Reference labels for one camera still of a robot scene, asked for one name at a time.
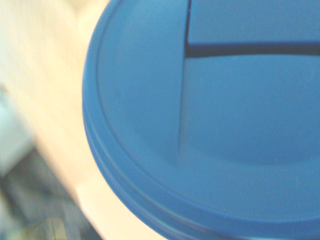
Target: blue plastic lid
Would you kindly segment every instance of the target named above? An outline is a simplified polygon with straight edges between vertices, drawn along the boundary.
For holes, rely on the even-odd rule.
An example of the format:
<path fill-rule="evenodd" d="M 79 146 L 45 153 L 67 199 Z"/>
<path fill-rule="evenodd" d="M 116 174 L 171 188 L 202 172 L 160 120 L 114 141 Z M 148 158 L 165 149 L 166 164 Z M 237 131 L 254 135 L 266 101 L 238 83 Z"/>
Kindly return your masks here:
<path fill-rule="evenodd" d="M 112 0 L 83 118 L 115 194 L 169 239 L 320 237 L 320 3 Z"/>

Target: blue lid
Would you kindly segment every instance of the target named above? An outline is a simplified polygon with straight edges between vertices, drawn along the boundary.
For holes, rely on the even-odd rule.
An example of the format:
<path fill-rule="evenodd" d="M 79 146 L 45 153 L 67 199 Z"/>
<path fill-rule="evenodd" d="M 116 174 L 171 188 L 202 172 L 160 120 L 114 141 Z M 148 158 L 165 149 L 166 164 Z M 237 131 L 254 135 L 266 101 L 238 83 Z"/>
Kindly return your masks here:
<path fill-rule="evenodd" d="M 318 29 L 317 1 L 112 0 L 83 118 L 115 194 L 169 239 L 319 238 Z"/>

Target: wooden surface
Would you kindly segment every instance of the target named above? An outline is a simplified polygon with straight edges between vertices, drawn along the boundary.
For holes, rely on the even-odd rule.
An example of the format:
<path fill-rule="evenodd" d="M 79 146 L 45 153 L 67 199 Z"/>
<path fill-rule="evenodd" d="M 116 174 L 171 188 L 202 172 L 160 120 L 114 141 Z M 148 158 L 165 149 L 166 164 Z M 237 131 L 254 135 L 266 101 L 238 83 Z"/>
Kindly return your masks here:
<path fill-rule="evenodd" d="M 91 155 L 82 118 L 88 43 L 106 0 L 0 1 L 0 78 L 38 150 L 108 240 L 164 239 L 115 196 Z"/>

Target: blurry background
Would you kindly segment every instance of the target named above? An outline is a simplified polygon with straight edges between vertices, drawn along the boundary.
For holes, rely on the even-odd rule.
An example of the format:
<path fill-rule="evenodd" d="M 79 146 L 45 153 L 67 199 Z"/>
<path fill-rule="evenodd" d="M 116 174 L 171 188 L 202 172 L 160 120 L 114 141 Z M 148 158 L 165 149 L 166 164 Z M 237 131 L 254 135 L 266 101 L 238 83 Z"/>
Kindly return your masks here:
<path fill-rule="evenodd" d="M 75 201 L 89 175 L 101 177 L 82 129 L 81 84 L 106 4 L 0 1 L 0 240 L 100 239 Z"/>

